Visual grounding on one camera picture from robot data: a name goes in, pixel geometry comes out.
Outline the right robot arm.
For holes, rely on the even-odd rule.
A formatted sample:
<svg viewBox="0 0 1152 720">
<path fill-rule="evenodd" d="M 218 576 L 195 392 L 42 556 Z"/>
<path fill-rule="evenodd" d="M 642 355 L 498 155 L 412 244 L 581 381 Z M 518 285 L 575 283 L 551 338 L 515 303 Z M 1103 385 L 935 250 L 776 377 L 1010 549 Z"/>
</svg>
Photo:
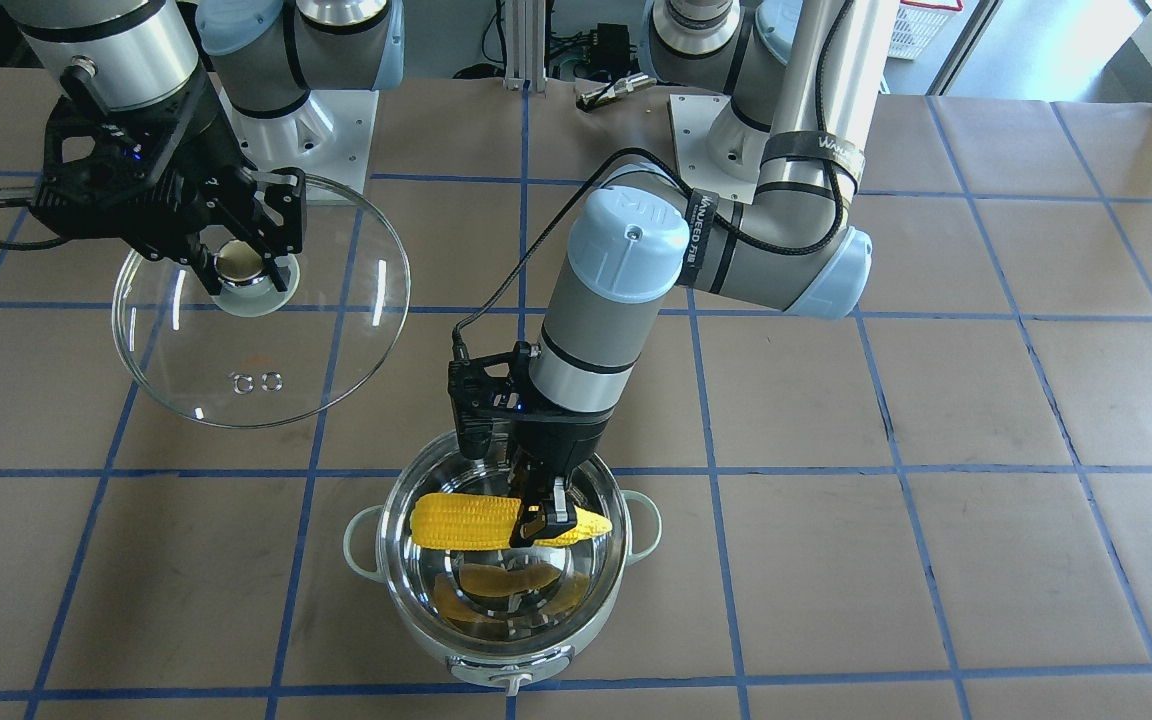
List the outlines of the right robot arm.
<svg viewBox="0 0 1152 720">
<path fill-rule="evenodd" d="M 192 270 L 214 300 L 288 300 L 308 174 L 340 138 L 326 92 L 396 88 L 399 1 L 6 1 L 56 79 L 31 196 L 71 240 Z"/>
</svg>

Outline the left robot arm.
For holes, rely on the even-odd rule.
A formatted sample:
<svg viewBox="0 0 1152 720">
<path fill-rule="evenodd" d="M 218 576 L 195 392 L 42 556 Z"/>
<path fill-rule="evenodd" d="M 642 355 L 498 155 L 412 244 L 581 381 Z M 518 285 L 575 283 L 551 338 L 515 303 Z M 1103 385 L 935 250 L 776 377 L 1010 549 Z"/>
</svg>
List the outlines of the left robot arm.
<svg viewBox="0 0 1152 720">
<path fill-rule="evenodd" d="M 517 415 L 513 547 L 579 524 L 568 483 L 626 389 L 666 293 L 675 287 L 828 320 L 867 285 L 872 242 L 849 211 L 881 88 L 896 1 L 805 1 L 791 38 L 774 38 L 774 3 L 657 1 L 655 65 L 673 82 L 728 101 L 708 156 L 750 185 L 748 199 L 685 181 L 623 150 L 576 194 L 582 204 L 535 343 L 511 357 Z M 721 74 L 708 61 L 726 60 Z"/>
</svg>

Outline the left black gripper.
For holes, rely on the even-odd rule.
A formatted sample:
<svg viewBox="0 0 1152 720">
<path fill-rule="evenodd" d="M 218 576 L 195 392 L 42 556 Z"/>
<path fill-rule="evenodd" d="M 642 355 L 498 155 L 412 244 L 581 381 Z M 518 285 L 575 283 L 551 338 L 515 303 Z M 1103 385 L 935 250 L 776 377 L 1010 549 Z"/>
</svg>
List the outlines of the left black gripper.
<svg viewBox="0 0 1152 720">
<path fill-rule="evenodd" d="M 594 455 L 611 415 L 609 409 L 576 414 L 559 406 L 520 406 L 511 411 L 508 497 L 520 498 L 520 506 L 509 547 L 552 541 L 577 525 L 567 488 L 576 468 Z"/>
</svg>

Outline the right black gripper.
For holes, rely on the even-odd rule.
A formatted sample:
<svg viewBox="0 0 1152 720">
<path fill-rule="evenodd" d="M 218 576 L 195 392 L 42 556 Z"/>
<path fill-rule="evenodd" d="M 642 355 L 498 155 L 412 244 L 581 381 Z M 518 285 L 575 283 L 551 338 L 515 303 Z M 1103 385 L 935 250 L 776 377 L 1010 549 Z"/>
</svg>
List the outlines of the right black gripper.
<svg viewBox="0 0 1152 720">
<path fill-rule="evenodd" d="M 173 164 L 198 195 L 189 214 L 194 223 L 185 229 L 146 225 L 141 234 L 120 238 L 147 262 L 170 262 L 192 270 L 207 295 L 217 297 L 221 279 L 204 234 L 211 225 L 221 225 L 256 251 L 262 273 L 275 290 L 288 291 L 291 270 L 276 260 L 303 249 L 306 173 L 300 168 L 251 170 L 205 70 L 194 70 L 173 94 L 141 108 L 175 100 L 188 126 Z M 111 115 L 120 111 L 132 109 L 115 109 Z"/>
</svg>

